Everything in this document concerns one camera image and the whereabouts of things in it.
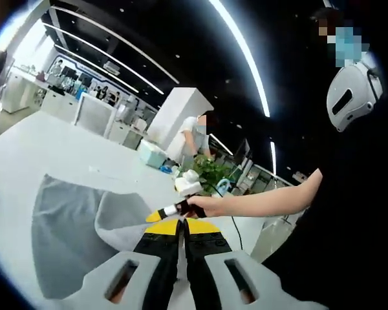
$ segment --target yellow controller tip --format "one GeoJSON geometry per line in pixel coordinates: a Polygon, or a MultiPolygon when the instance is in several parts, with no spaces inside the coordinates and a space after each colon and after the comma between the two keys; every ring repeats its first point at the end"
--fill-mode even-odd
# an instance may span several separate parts
{"type": "Polygon", "coordinates": [[[161,220],[161,216],[160,214],[158,213],[158,211],[155,211],[154,213],[150,214],[146,219],[145,221],[147,223],[155,223],[155,222],[159,222],[161,220]]]}

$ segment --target green plant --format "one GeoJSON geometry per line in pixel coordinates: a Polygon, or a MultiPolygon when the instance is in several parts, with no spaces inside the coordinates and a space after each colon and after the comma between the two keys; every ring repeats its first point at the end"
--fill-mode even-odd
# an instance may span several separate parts
{"type": "Polygon", "coordinates": [[[208,195],[215,192],[213,186],[215,187],[221,179],[228,178],[231,170],[207,159],[205,155],[198,155],[195,158],[192,169],[199,174],[204,194],[208,195]]]}

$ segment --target ceiling light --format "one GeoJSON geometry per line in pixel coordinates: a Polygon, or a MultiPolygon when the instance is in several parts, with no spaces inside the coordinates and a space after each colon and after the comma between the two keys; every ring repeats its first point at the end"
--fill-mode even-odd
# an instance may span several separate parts
{"type": "Polygon", "coordinates": [[[221,146],[223,147],[223,149],[227,151],[228,154],[230,154],[230,155],[233,156],[233,153],[231,152],[231,150],[229,150],[227,146],[225,146],[224,144],[222,144],[222,142],[221,142],[219,139],[217,139],[213,134],[210,134],[210,137],[212,137],[215,141],[217,141],[217,143],[218,143],[219,145],[221,145],[221,146]]]}
{"type": "Polygon", "coordinates": [[[273,174],[277,175],[277,167],[276,167],[276,150],[274,146],[274,142],[270,142],[270,148],[272,150],[272,163],[273,163],[273,174]]]}
{"type": "Polygon", "coordinates": [[[105,69],[99,67],[98,65],[95,65],[94,63],[90,62],[88,59],[85,59],[85,58],[83,58],[83,57],[81,57],[81,56],[79,56],[79,55],[77,55],[77,54],[71,52],[70,50],[67,50],[66,48],[64,48],[64,47],[62,47],[62,46],[55,45],[55,47],[57,47],[57,48],[59,48],[59,49],[61,49],[61,50],[64,50],[66,53],[69,53],[69,54],[75,56],[76,58],[78,58],[78,59],[80,59],[80,60],[86,62],[87,64],[89,64],[89,65],[91,65],[91,66],[97,68],[99,71],[102,71],[103,73],[105,73],[105,74],[107,74],[108,76],[110,76],[111,78],[117,80],[118,82],[120,82],[121,84],[125,85],[127,88],[133,90],[134,92],[139,92],[136,88],[132,87],[130,84],[127,84],[127,83],[125,83],[124,81],[122,81],[121,79],[118,79],[116,76],[114,76],[113,74],[109,73],[109,72],[106,71],[105,69]]]}
{"type": "Polygon", "coordinates": [[[150,62],[152,62],[155,66],[157,66],[161,71],[163,71],[164,74],[166,74],[170,79],[172,79],[175,83],[177,84],[180,84],[180,81],[177,80],[174,76],[172,76],[166,69],[164,69],[159,63],[157,63],[154,59],[152,59],[151,57],[149,57],[146,53],[144,53],[143,50],[140,50],[138,47],[136,47],[135,45],[133,45],[131,42],[129,42],[128,40],[126,40],[125,38],[121,37],[119,34],[113,32],[111,29],[93,21],[92,19],[86,17],[86,16],[83,16],[79,13],[76,13],[74,11],[71,11],[71,10],[68,10],[66,8],[60,8],[58,6],[52,6],[52,8],[54,8],[55,10],[59,10],[59,11],[63,11],[65,13],[68,13],[70,15],[73,15],[73,16],[76,16],[78,18],[81,18],[83,19],[84,21],[87,21],[88,23],[91,23],[92,25],[94,26],[97,26],[98,28],[106,31],[107,33],[109,33],[110,35],[116,37],[117,39],[119,39],[120,41],[124,42],[126,45],[128,45],[129,47],[133,48],[134,50],[136,50],[138,53],[140,53],[142,56],[144,56],[146,59],[148,59],[150,62]]]}
{"type": "Polygon", "coordinates": [[[252,71],[252,75],[254,78],[254,81],[257,86],[257,90],[259,91],[260,100],[263,106],[263,112],[267,118],[270,117],[269,112],[269,106],[267,104],[266,94],[264,93],[263,84],[259,75],[259,70],[257,69],[257,66],[254,62],[252,52],[250,51],[246,40],[244,39],[243,35],[241,34],[239,27],[236,25],[233,18],[230,16],[230,14],[227,12],[226,8],[221,4],[219,0],[209,0],[210,3],[214,6],[214,8],[218,11],[220,16],[224,19],[224,22],[227,24],[228,28],[231,30],[234,38],[236,39],[237,43],[240,46],[240,49],[242,50],[246,61],[248,63],[248,66],[250,67],[250,70],[252,71]]]}
{"type": "Polygon", "coordinates": [[[84,39],[78,37],[78,36],[75,36],[74,34],[71,34],[63,29],[60,29],[58,27],[55,27],[53,25],[50,25],[50,24],[47,24],[47,23],[43,23],[46,27],[49,27],[49,28],[52,28],[52,29],[55,29],[57,31],[60,31],[64,34],[67,34],[68,36],[70,37],[73,37],[74,39],[82,42],[82,43],[85,43],[86,45],[92,47],[93,49],[97,50],[99,53],[111,58],[113,61],[119,63],[121,66],[123,66],[125,69],[127,69],[128,71],[132,72],[134,75],[136,75],[137,77],[139,77],[142,81],[144,81],[145,83],[147,83],[149,86],[151,86],[153,89],[155,89],[157,92],[159,92],[161,95],[164,95],[164,92],[162,90],[160,90],[158,87],[156,87],[154,84],[152,84],[150,81],[148,81],[146,78],[144,78],[143,76],[141,76],[138,72],[136,72],[135,70],[133,70],[132,68],[128,67],[126,64],[122,63],[121,61],[117,60],[115,57],[109,55],[107,52],[101,50],[100,48],[94,46],[93,44],[90,44],[89,42],[85,41],[84,39]]]}

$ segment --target black cable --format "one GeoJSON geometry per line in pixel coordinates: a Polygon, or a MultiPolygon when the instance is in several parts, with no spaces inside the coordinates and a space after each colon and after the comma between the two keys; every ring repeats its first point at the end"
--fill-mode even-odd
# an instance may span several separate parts
{"type": "MultiPolygon", "coordinates": [[[[220,197],[222,198],[222,194],[215,188],[214,185],[212,185],[212,184],[210,184],[210,183],[206,183],[206,185],[209,185],[209,186],[213,187],[213,189],[217,192],[217,194],[219,194],[220,197]]],[[[241,240],[240,231],[239,231],[239,228],[237,227],[237,224],[235,223],[235,220],[234,220],[234,217],[233,217],[233,216],[232,216],[232,220],[233,220],[233,224],[234,224],[235,230],[237,231],[237,234],[239,235],[239,239],[240,239],[240,249],[243,250],[243,241],[241,240]]]]}

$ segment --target hand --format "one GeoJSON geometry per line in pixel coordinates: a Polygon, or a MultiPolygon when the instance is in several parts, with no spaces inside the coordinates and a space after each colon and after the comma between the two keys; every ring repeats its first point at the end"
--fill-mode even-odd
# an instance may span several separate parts
{"type": "MultiPolygon", "coordinates": [[[[204,209],[208,218],[224,215],[224,207],[222,207],[222,198],[193,196],[188,198],[187,202],[189,205],[198,205],[204,209]]],[[[187,213],[188,218],[198,218],[195,212],[191,211],[187,213]]]]}

